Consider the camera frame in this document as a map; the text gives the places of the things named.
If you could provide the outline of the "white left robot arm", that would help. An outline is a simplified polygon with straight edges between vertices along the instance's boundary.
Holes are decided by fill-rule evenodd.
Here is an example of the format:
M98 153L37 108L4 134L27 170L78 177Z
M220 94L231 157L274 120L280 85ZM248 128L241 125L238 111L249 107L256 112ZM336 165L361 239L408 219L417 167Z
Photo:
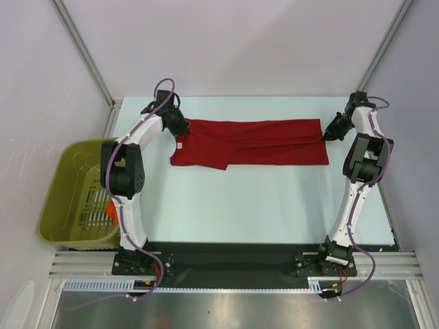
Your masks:
M120 229L120 247L134 251L128 266L135 273L147 272L151 256L143 251L147 236L141 219L140 195L145 184L143 151L163 130L172 136L190 134L189 122L180 110L180 97L171 90L155 92L154 101L141 112L131 130L101 148L101 184L116 210Z

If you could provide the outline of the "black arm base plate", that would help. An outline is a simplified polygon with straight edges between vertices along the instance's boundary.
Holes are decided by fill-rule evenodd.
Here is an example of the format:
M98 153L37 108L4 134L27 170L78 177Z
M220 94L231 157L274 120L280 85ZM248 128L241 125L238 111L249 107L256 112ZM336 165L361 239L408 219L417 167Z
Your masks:
M209 281L261 284L299 278L354 278L354 260L342 270L325 271L317 264L317 244L148 242L143 252L118 248L114 276L161 275L173 282Z

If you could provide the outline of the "red t shirt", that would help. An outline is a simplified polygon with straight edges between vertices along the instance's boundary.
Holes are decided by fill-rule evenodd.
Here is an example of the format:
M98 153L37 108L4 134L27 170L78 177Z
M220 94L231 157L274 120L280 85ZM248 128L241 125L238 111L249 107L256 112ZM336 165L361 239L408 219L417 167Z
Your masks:
M175 167L225 170L230 165L327 166L319 119L280 121L189 120L190 133L175 137Z

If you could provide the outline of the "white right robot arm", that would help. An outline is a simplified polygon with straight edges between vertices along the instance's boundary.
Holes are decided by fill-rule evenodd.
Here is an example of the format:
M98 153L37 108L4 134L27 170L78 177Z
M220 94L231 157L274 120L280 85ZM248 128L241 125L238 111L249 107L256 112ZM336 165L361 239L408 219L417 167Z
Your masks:
M338 216L316 258L316 266L324 275L332 275L352 263L361 210L388 167L394 141L385 137L379 127L380 109L367 93L358 90L324 131L324 141L342 141L351 129L356 131L342 168L346 184Z

